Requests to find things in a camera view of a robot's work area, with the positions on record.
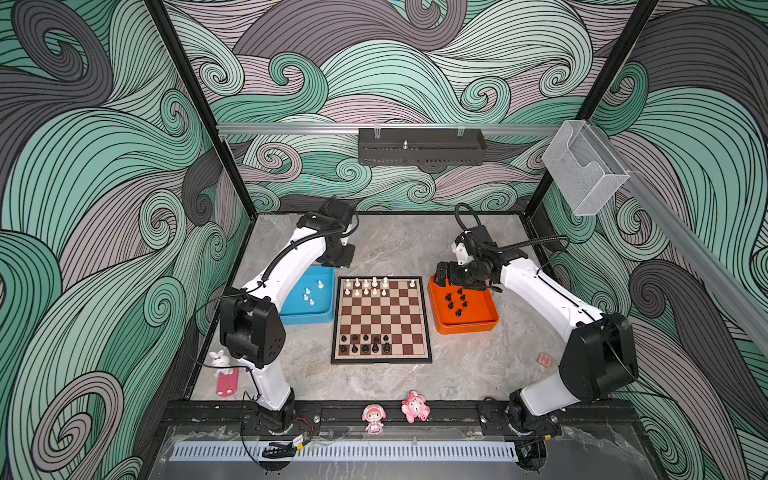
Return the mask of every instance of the orange tray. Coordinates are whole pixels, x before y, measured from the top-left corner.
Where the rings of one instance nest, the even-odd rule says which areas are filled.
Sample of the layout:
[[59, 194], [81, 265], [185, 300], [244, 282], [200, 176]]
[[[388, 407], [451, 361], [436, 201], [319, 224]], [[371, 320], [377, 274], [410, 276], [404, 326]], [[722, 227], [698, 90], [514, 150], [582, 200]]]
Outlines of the orange tray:
[[[498, 323], [498, 312], [491, 298], [489, 290], [479, 292], [477, 290], [462, 289], [459, 294], [457, 286], [438, 286], [429, 279], [429, 303], [432, 305], [432, 315], [435, 317], [435, 328], [442, 335], [453, 333], [488, 332]], [[445, 296], [452, 295], [453, 310], [449, 310]], [[461, 308], [459, 297], [465, 296], [468, 303], [466, 308]], [[456, 316], [456, 310], [462, 309], [462, 315]]]

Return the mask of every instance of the blue plastic box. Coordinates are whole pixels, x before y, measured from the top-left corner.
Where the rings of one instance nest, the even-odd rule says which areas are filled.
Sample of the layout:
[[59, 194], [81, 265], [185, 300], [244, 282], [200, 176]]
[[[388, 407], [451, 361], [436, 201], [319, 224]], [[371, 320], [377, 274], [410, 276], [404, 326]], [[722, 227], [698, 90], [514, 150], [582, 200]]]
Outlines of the blue plastic box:
[[[307, 323], [328, 323], [333, 321], [333, 293], [336, 289], [336, 269], [330, 266], [311, 266], [299, 278], [296, 286], [290, 291], [280, 319], [283, 325], [306, 325]], [[324, 287], [317, 288], [317, 280], [322, 280]], [[304, 293], [309, 288], [310, 298], [315, 300], [310, 305], [304, 300]]]

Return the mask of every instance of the wall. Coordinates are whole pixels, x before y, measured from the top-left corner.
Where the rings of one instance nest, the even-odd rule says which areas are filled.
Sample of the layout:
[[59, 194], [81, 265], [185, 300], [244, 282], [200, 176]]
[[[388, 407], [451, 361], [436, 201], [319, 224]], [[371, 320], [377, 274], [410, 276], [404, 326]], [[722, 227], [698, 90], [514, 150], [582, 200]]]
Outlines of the wall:
[[2, 2], [0, 64], [2, 477], [136, 477], [248, 219], [141, 0]]
[[[768, 4], [655, 12], [595, 118], [768, 310]], [[555, 186], [535, 216], [564, 285], [634, 324], [642, 380], [623, 393], [671, 478], [768, 475], [768, 360], [628, 191], [574, 217]]]
[[[634, 2], [167, 0], [219, 122], [559, 124], [573, 118]], [[208, 55], [201, 55], [205, 49]], [[520, 211], [548, 140], [489, 138], [488, 164], [361, 167], [355, 137], [237, 135], [257, 208]]]

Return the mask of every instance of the brown chessboard square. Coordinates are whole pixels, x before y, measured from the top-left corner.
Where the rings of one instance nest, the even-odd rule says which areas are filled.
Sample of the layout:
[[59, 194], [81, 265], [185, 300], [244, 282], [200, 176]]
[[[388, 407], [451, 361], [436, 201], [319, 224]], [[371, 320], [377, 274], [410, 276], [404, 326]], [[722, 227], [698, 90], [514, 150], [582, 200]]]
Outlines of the brown chessboard square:
[[[432, 362], [425, 292], [420, 278], [389, 278], [386, 296], [382, 296], [379, 289], [374, 294], [372, 288], [367, 294], [363, 288], [345, 293], [342, 283], [346, 278], [339, 278], [337, 285], [331, 363]], [[414, 287], [410, 286], [411, 279], [415, 280]]]

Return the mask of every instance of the pink figurine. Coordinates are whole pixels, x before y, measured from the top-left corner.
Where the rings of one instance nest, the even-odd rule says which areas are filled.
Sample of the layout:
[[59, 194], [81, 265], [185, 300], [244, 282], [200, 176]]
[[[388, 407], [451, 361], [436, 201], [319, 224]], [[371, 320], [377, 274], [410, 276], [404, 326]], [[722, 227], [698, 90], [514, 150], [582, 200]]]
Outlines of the pink figurine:
[[362, 419], [368, 422], [366, 432], [370, 433], [371, 435], [375, 435], [384, 431], [384, 424], [382, 423], [382, 419], [385, 418], [386, 413], [384, 412], [384, 409], [381, 405], [375, 403], [368, 405], [362, 411]]
[[416, 417], [422, 422], [429, 416], [429, 407], [425, 404], [427, 401], [424, 395], [419, 395], [419, 392], [411, 390], [408, 393], [408, 399], [402, 401], [402, 407], [400, 409], [406, 414], [408, 423], [413, 423]]

